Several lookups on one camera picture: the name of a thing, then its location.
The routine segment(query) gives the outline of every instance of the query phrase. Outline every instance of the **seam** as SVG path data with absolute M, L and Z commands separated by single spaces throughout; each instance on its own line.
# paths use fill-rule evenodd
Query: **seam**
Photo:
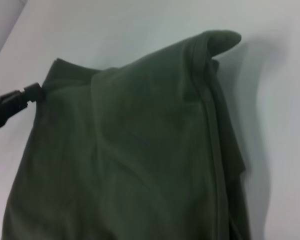
M 219 204 L 220 204 L 220 201 L 219 201 L 219 198 L 220 198 L 220 190 L 218 188 L 218 178 L 217 178 L 217 169 L 216 169 L 216 163 L 215 163 L 215 159 L 216 159 L 216 156 L 214 155 L 214 151 L 213 151 L 213 146 L 212 146 L 212 137 L 211 137 L 211 134 L 212 134 L 212 128 L 211 128 L 211 123 L 210 123 L 210 119 L 209 119 L 209 114 L 208 114 L 208 107 L 207 107 L 207 104 L 205 103 L 204 101 L 204 98 L 202 96 L 202 92 L 200 91 L 200 87 L 198 86 L 198 83 L 197 83 L 197 80 L 195 79 L 194 77 L 194 61 L 195 61 L 195 52 L 196 52 L 196 48 L 198 46 L 198 39 L 195 39 L 195 42 L 193 44 L 193 49 L 192 49 L 192 58 L 191 58 L 191 72 L 190 72 L 190 80 L 191 80 L 191 83 L 196 91 L 196 93 L 198 94 L 199 96 L 199 99 L 200 99 L 200 102 L 202 104 L 202 110 L 205 112 L 206 114 L 206 120 L 207 120 L 207 128 L 208 128 L 208 137 L 210 139 L 210 152 L 211 152 L 211 158 L 212 158 L 212 161 L 209 161 L 209 164 L 212 165 L 212 168 L 213 168 L 213 175 L 214 175 L 214 187 L 215 187 L 215 215 L 216 215 L 216 220 L 215 220 L 215 239 L 218 240 L 219 239 L 219 219 L 220 219 L 220 210 L 219 210 Z M 203 76 L 203 73 L 205 71 L 205 67 L 206 67 L 206 58 L 204 57 L 202 59 L 202 81 L 204 81 L 204 76 Z

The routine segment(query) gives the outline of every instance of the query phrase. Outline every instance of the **white background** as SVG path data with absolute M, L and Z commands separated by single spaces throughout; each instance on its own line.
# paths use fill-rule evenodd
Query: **white background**
M 0 0 L 0 50 L 17 21 L 26 0 Z
M 300 0 L 29 0 L 0 54 L 0 94 L 42 83 L 57 57 L 117 67 L 209 29 L 243 37 L 220 58 L 220 80 L 253 237 L 300 240 Z M 35 108 L 0 129 L 0 236 Z

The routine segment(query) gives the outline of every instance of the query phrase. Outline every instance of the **green fabric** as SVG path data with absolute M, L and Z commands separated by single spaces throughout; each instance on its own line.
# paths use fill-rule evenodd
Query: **green fabric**
M 212 60 L 240 40 L 209 31 L 104 71 L 55 61 L 2 239 L 250 239 Z

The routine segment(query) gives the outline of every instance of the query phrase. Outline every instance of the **black clip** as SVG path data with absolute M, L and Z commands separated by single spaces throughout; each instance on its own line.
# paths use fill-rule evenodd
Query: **black clip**
M 43 102 L 44 91 L 39 83 L 24 88 L 24 92 L 18 90 L 0 96 L 0 128 L 8 119 L 28 107 L 28 102 Z

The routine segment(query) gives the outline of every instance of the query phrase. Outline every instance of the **olive green garment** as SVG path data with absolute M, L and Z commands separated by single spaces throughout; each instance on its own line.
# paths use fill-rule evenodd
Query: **olive green garment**
M 209 31 L 121 68 L 54 62 L 3 240 L 248 240 L 245 167 Z

